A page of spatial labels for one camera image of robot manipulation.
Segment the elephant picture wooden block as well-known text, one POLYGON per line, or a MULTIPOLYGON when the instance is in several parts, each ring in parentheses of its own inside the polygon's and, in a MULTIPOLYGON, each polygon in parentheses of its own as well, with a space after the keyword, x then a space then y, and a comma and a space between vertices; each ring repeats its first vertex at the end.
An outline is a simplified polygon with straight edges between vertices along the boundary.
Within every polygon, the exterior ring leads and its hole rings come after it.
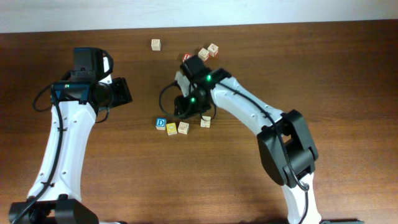
POLYGON ((178 124, 178 132, 180 134, 188 134, 189 127, 190 125, 188 123, 181 121, 178 124))

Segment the yellow O wooden block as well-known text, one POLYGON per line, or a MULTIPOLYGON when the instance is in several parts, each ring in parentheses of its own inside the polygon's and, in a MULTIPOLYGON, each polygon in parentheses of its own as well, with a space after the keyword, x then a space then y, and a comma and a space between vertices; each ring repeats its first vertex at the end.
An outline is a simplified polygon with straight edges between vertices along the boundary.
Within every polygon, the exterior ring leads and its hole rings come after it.
POLYGON ((167 123, 166 130, 168 135, 174 135, 178 133, 177 126, 175 123, 167 123))

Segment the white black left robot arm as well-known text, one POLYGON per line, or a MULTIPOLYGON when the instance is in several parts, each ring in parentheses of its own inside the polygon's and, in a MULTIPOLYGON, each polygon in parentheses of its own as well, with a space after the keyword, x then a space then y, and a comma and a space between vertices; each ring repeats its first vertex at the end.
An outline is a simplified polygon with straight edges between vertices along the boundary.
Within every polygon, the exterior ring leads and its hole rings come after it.
POLYGON ((132 102, 126 80, 112 78, 113 66, 103 49, 75 48, 73 69, 46 87, 52 104, 47 147, 26 201, 11 204, 10 223, 100 224, 81 202, 81 173, 98 113, 132 102))

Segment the blue D wooden block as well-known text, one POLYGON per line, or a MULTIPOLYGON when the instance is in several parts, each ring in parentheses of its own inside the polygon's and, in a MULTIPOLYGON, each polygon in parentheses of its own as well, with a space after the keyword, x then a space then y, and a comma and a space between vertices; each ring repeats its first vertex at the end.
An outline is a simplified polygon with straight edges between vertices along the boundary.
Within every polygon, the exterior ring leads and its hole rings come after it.
POLYGON ((155 127, 158 130, 166 130, 167 120, 165 118, 157 118, 155 127))

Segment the letter I wooden block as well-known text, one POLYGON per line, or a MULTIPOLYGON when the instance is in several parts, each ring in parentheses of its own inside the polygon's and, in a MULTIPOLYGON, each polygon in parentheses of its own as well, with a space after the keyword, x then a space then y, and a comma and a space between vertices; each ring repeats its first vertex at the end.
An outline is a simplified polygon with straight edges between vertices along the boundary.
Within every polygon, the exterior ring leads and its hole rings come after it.
POLYGON ((202 116, 200 121, 200 126, 202 128, 210 128, 211 116, 202 116))

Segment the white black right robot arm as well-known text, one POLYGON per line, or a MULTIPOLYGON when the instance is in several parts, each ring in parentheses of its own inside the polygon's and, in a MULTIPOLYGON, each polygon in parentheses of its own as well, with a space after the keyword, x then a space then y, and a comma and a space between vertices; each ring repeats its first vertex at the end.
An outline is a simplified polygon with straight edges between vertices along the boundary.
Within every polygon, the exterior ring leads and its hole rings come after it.
POLYGON ((243 88, 220 68, 211 70, 197 55, 182 62, 175 84, 174 115, 187 119, 210 108, 221 108, 242 122, 257 138, 261 164, 279 186, 289 223, 321 223, 313 190, 318 151, 304 117, 273 108, 243 88))

